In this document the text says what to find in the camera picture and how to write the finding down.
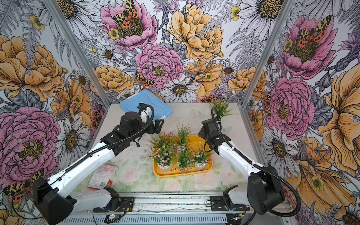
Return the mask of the green grass potted plant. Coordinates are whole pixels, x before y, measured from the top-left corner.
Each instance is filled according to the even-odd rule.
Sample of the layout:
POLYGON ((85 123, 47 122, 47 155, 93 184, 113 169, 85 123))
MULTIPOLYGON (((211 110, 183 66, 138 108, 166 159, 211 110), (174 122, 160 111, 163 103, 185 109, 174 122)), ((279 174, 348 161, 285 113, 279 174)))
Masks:
POLYGON ((216 100, 211 102, 211 108, 215 108, 217 111, 217 115, 221 118, 224 116, 232 115, 231 109, 229 108, 229 103, 222 100, 216 100))

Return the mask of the pink flower potted plant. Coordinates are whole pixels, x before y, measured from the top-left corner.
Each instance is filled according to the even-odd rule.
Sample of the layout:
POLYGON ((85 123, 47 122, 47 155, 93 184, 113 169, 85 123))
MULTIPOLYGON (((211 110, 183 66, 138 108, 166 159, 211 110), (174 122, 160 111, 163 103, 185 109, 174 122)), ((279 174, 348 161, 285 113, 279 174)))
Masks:
POLYGON ((193 154, 191 161, 196 171, 203 171, 206 166, 212 161, 212 154, 204 150, 200 150, 193 154))

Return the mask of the large pink potted gypsophila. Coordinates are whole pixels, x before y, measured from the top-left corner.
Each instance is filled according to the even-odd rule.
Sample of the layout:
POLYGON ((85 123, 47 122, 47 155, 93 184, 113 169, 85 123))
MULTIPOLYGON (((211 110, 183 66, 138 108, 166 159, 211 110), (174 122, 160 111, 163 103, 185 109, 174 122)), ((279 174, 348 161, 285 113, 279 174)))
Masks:
POLYGON ((158 165, 160 171, 169 172, 176 159, 176 149, 173 146, 154 148, 152 151, 153 161, 158 165))

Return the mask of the orange flower potted plant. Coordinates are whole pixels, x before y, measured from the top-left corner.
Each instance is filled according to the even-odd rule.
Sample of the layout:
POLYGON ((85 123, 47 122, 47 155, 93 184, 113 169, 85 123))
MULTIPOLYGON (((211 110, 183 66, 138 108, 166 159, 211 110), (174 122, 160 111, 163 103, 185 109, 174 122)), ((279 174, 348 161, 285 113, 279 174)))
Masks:
POLYGON ((172 171, 178 170, 179 173, 189 173, 193 167, 192 154, 193 149, 189 147, 179 150, 176 155, 176 165, 172 171))

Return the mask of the red flower potted plant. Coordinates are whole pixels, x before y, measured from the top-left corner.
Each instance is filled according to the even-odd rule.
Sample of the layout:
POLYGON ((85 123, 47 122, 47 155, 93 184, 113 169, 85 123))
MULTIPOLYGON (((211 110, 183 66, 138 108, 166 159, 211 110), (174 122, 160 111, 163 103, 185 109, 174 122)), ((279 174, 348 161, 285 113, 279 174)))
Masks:
POLYGON ((148 147, 150 149, 162 149, 176 147, 176 137, 173 132, 159 133, 151 136, 148 147))

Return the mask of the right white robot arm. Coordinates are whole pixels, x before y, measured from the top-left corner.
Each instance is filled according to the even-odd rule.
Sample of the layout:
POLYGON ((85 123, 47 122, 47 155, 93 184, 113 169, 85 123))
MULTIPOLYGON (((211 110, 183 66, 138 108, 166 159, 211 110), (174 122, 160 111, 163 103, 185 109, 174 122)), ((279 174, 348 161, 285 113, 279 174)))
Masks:
POLYGON ((264 166, 238 149, 231 139, 221 131, 221 118, 216 108, 211 109, 211 119, 202 121, 198 135, 212 151, 227 159, 242 175, 247 178, 247 190, 236 191, 229 188, 224 194, 226 205, 247 205, 259 215, 271 213, 289 218, 297 215, 302 207, 298 191, 285 179, 281 178, 274 167, 264 166), (278 212, 274 207, 285 201, 283 186, 293 193, 296 205, 291 212, 278 212))

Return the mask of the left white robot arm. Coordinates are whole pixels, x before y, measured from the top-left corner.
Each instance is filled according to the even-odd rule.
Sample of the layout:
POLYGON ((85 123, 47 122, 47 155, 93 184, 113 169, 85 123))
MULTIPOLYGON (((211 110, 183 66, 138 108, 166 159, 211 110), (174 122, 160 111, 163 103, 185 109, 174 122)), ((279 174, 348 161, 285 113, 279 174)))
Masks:
POLYGON ((120 209, 119 194, 104 187, 85 194, 73 194, 75 187, 101 165, 118 156, 131 143, 138 144, 144 134, 159 134, 164 119, 154 119, 152 106, 140 103, 137 112, 126 112, 112 132, 75 163, 51 176, 33 183, 33 203, 45 221, 57 225, 75 212, 102 209, 115 212, 120 209))

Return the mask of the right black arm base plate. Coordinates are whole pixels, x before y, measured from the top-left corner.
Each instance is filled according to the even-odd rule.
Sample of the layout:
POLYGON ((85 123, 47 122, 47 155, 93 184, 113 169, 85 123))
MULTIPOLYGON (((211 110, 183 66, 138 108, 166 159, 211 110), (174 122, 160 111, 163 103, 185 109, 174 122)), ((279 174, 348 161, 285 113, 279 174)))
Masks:
POLYGON ((212 212, 247 212, 250 210, 249 206, 243 204, 232 204, 230 200, 225 200, 224 196, 210 196, 210 203, 206 203, 212 212))

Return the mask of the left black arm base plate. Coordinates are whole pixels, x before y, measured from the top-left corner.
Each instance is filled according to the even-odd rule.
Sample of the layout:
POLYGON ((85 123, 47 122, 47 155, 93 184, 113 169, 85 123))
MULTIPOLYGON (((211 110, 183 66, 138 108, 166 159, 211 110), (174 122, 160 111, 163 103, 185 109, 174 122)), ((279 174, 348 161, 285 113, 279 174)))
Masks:
POLYGON ((94 213, 132 212, 135 198, 132 196, 112 197, 105 207, 94 208, 94 213))

